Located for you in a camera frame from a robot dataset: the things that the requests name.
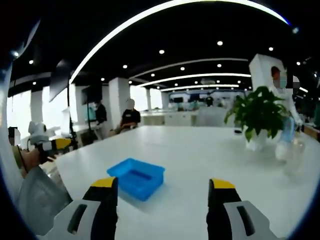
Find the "blue tray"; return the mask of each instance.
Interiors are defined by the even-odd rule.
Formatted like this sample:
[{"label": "blue tray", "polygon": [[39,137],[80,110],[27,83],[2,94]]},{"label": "blue tray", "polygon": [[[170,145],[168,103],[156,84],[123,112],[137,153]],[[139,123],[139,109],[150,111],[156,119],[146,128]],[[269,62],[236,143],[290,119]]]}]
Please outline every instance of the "blue tray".
[{"label": "blue tray", "polygon": [[106,172],[118,178],[119,187],[131,196],[146,201],[164,182],[161,166],[128,158]]}]

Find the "desk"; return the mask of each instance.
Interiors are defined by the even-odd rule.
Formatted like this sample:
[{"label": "desk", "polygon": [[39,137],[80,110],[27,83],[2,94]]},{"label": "desk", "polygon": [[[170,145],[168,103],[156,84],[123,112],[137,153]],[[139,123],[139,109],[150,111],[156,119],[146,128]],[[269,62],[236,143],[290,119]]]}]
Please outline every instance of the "desk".
[{"label": "desk", "polygon": [[306,149],[302,174],[289,178],[275,160],[275,141],[265,151],[245,148],[233,128],[142,126],[60,156],[57,168],[70,196],[80,199],[106,170],[126,158],[165,168],[164,185],[147,202],[123,193],[118,199],[116,239],[207,240],[208,183],[230,181],[242,200],[270,220],[278,237],[287,237],[302,219],[320,175],[320,145],[302,134]]}]

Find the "black ceiling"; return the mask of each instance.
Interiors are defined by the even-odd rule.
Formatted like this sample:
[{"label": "black ceiling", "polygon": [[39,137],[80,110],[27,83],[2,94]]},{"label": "black ceiling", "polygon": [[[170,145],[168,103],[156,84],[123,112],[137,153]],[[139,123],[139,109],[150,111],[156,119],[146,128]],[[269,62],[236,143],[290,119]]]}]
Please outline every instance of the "black ceiling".
[{"label": "black ceiling", "polygon": [[[86,54],[109,32],[136,14],[165,0],[137,1],[10,1],[2,9],[1,22],[11,21],[4,33],[8,36],[1,53],[15,49],[18,39],[26,37],[32,25],[41,18],[38,31],[26,52],[13,63],[12,80],[51,72],[61,59],[75,69]],[[291,23],[261,10],[228,2],[197,2],[172,7],[134,23],[107,42],[84,66],[86,77],[78,84],[92,84],[105,78],[129,78],[161,66],[207,58],[241,58],[251,61],[255,54],[281,59],[306,88],[314,89],[314,72],[320,72],[315,31],[319,22],[316,1],[255,1],[269,7]],[[299,27],[299,32],[292,30]],[[306,64],[297,66],[296,62]],[[154,81],[181,75],[206,73],[249,74],[249,62],[207,61],[169,67],[139,78]],[[224,83],[236,83],[238,77],[214,77]],[[194,85],[201,79],[181,79],[179,86]],[[173,87],[177,81],[163,82]],[[241,87],[251,85],[249,78]]]}]

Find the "green leaves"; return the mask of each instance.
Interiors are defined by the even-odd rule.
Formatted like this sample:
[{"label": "green leaves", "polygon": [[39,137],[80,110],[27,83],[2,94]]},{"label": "green leaves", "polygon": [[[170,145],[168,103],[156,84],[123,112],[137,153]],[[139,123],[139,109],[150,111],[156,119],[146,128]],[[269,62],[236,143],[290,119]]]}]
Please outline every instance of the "green leaves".
[{"label": "green leaves", "polygon": [[240,124],[242,130],[248,126],[245,131],[248,141],[252,138],[253,130],[259,135],[265,129],[268,137],[274,138],[283,129],[283,116],[290,114],[281,101],[283,99],[276,97],[266,86],[260,86],[248,96],[238,98],[225,115],[224,122],[227,123],[228,118],[235,114],[234,122]]}]

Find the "potted plant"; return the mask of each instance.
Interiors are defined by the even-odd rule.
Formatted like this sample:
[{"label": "potted plant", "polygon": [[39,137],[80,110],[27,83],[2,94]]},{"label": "potted plant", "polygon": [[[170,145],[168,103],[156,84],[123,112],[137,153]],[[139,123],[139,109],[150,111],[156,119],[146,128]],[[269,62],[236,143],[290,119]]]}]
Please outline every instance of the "potted plant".
[{"label": "potted plant", "polygon": [[266,86],[260,86],[244,98],[238,97],[232,109],[224,118],[228,122],[235,115],[234,123],[245,129],[246,147],[260,151],[267,138],[274,138],[284,127],[283,119],[289,116],[286,108],[278,103],[283,99],[276,97]]}]

